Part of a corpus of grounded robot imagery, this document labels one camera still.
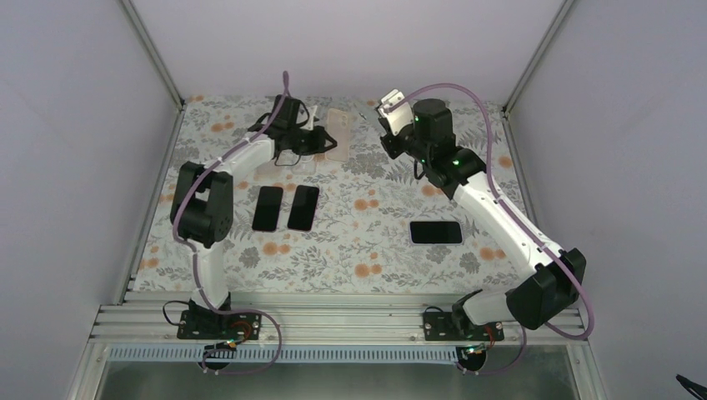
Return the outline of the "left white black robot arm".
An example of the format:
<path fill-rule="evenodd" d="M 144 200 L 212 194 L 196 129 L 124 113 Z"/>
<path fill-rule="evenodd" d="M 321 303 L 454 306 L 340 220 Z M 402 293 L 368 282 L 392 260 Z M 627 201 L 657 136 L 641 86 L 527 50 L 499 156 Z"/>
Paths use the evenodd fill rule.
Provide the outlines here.
<path fill-rule="evenodd" d="M 223 156 L 210 164 L 185 162 L 179 169 L 170 212 L 172 235 L 192 253 L 196 288 L 188 302 L 188 317 L 210 337 L 222 337 L 232 326 L 223 240 L 233 226 L 233 182 L 284 151 L 313 156 L 335 149 L 337 140 L 315 120 L 301 100 L 278 95 L 272 110 Z"/>

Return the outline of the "black object bottom corner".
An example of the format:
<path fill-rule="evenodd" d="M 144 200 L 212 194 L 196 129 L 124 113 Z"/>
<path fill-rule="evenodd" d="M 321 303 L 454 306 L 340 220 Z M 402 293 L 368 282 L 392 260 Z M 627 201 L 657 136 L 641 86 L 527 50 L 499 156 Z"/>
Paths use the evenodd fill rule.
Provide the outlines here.
<path fill-rule="evenodd" d="M 706 400 L 707 399 L 707 387 L 703 386 L 699 383 L 696 383 L 683 375 L 677 374 L 675 376 L 677 382 L 680 384 L 680 386 L 687 391 L 689 394 L 691 394 L 694 398 L 697 400 Z"/>

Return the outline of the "left aluminium corner post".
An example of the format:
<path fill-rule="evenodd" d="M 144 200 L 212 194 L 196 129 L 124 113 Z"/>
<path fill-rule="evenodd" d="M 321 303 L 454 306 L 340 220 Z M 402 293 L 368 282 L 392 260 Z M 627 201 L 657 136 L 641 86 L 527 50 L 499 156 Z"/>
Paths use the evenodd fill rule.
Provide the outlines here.
<path fill-rule="evenodd" d="M 151 38 L 147 25 L 140 16 L 140 13 L 134 1 L 118 0 L 118 3 L 122 6 L 129 23 L 131 24 L 133 30 L 138 36 L 138 41 L 140 42 L 143 49 L 147 52 L 148 59 L 153 65 L 153 68 L 155 69 L 156 73 L 159 75 L 170 98 L 172 99 L 177 109 L 181 110 L 183 108 L 183 97 L 180 94 L 177 85 L 174 82 L 167 68 L 166 63 L 160 55 L 156 43 Z"/>

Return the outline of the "aluminium corner post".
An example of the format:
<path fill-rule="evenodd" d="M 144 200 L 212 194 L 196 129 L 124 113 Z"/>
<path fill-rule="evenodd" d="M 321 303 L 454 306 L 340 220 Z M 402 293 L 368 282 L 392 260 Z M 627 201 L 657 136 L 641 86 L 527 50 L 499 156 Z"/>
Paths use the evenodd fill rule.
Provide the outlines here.
<path fill-rule="evenodd" d="M 172 99 L 177 109 L 181 110 L 183 108 L 183 97 L 180 94 L 177 85 L 174 82 L 167 68 L 166 63 L 160 55 L 156 43 L 151 38 L 147 25 L 140 16 L 140 13 L 134 1 L 118 0 L 118 3 L 122 6 L 129 23 L 131 24 L 133 30 L 138 36 L 138 41 L 140 42 L 143 49 L 147 52 L 148 59 L 153 65 L 153 68 L 155 69 L 156 73 L 159 75 L 170 98 Z"/>
<path fill-rule="evenodd" d="M 523 70 L 519 80 L 517 81 L 513 91 L 510 93 L 504 105 L 504 114 L 506 116 L 510 115 L 510 113 L 515 108 L 517 102 L 522 97 L 525 88 L 529 84 L 540 63 L 543 61 L 545 54 L 547 53 L 550 45 L 554 41 L 554 38 L 558 34 L 559 30 L 563 27 L 566 18 L 574 7 L 574 4 L 575 0 L 563 0 L 561 2 L 557 13 L 554 15 L 553 20 L 546 29 L 543 37 L 541 38 L 538 44 L 538 47 L 534 50 L 532 57 L 530 58 L 528 64 Z"/>

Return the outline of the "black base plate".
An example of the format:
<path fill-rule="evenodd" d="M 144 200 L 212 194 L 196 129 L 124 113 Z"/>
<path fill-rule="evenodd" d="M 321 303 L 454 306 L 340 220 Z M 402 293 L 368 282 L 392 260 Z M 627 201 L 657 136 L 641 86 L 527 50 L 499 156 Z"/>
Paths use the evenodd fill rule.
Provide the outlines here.
<path fill-rule="evenodd" d="M 182 312 L 177 338 L 182 340 L 239 341 L 258 340 L 262 316 L 257 313 L 239 313 L 222 316 Z"/>
<path fill-rule="evenodd" d="M 436 308 L 422 313 L 422 325 L 428 342 L 496 342 L 505 338 L 501 322 L 473 325 L 467 317 Z"/>

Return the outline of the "aluminium rail frame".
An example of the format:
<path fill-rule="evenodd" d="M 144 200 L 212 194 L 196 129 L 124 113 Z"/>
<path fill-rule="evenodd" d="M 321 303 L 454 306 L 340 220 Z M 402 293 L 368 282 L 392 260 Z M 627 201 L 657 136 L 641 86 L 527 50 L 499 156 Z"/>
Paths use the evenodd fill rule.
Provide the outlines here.
<path fill-rule="evenodd" d="M 176 322 L 186 308 L 187 292 L 129 290 L 117 304 L 103 305 L 69 390 L 71 399 L 98 398 L 110 349 L 118 344 L 200 344 L 178 339 Z M 428 342 L 422 313 L 448 309 L 454 296 L 444 294 L 235 293 L 235 308 L 262 316 L 258 340 L 250 345 L 454 346 L 469 342 Z"/>

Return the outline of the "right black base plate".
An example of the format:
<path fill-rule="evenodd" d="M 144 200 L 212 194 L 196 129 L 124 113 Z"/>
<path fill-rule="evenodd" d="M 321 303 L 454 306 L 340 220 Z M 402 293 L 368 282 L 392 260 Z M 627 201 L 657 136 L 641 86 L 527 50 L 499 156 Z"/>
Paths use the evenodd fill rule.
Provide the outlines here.
<path fill-rule="evenodd" d="M 422 313 L 422 325 L 428 342 L 496 342 L 505 338 L 501 322 L 473 325 L 467 317 L 436 308 Z"/>

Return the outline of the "floral table mat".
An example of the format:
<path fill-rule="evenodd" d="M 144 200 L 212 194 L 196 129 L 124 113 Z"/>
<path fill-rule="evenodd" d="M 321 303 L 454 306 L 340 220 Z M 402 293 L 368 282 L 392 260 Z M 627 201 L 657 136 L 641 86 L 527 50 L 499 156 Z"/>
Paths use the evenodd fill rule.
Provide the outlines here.
<path fill-rule="evenodd" d="M 293 175 L 300 157 L 284 154 L 277 177 L 254 173 L 233 182 L 234 217 L 223 240 L 226 282 L 235 292 L 452 293 L 509 285 L 519 271 L 501 247 L 443 192 L 414 178 L 414 162 L 391 159 L 379 141 L 372 102 L 356 97 L 308 97 L 325 118 L 330 108 L 352 118 L 347 162 L 316 155 L 316 173 Z M 364 121 L 358 112 L 367 114 Z M 313 227 L 287 228 L 297 186 L 319 188 Z M 274 232 L 252 229 L 259 189 L 283 189 Z M 461 244 L 419 245 L 412 221 L 455 221 Z"/>

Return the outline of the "phone in grey case bottom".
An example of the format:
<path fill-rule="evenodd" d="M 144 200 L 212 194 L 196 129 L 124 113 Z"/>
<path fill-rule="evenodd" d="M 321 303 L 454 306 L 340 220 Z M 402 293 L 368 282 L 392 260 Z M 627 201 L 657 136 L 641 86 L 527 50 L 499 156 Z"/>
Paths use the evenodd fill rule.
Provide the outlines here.
<path fill-rule="evenodd" d="M 462 229 L 455 221 L 412 221 L 409 223 L 411 241 L 419 245 L 461 244 Z"/>

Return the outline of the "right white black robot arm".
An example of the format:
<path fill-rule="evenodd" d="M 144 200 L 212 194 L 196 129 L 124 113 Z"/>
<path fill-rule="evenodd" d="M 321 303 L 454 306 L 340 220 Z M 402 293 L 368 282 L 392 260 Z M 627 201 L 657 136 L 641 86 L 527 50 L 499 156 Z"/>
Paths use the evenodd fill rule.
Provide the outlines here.
<path fill-rule="evenodd" d="M 409 155 L 415 177 L 427 178 L 468 212 L 519 271 L 508 289 L 478 290 L 457 301 L 451 326 L 458 337 L 471 339 L 492 322 L 516 321 L 535 330 L 579 299 L 584 254 L 548 238 L 505 197 L 481 157 L 457 144 L 453 115 L 444 101 L 430 98 L 409 105 L 395 92 L 376 110 L 385 152 L 392 159 Z"/>

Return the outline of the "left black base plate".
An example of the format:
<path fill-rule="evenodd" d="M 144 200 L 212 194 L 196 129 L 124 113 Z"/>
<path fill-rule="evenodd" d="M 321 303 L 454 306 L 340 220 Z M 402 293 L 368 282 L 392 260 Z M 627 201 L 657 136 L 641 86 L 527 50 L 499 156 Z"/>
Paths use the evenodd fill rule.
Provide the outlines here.
<path fill-rule="evenodd" d="M 258 340 L 262 316 L 257 313 L 239 313 L 222 316 L 182 312 L 177 338 L 182 340 L 239 341 Z"/>

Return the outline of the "right aluminium corner post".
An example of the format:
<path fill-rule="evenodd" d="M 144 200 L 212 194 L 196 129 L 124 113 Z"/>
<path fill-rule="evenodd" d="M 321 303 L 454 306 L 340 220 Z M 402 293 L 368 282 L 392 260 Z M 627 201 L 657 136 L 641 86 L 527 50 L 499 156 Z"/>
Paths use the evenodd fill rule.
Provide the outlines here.
<path fill-rule="evenodd" d="M 547 53 L 550 45 L 554 41 L 554 38 L 558 34 L 559 30 L 563 27 L 566 18 L 574 7 L 574 4 L 575 0 L 563 0 L 561 2 L 557 13 L 554 15 L 553 20 L 546 29 L 543 37 L 541 38 L 538 44 L 538 47 L 534 50 L 532 57 L 530 58 L 528 64 L 523 70 L 519 80 L 517 81 L 513 91 L 510 93 L 504 105 L 504 114 L 506 116 L 510 115 L 510 113 L 515 108 L 517 102 L 522 97 L 525 88 L 529 84 L 540 63 L 543 61 L 545 54 Z"/>

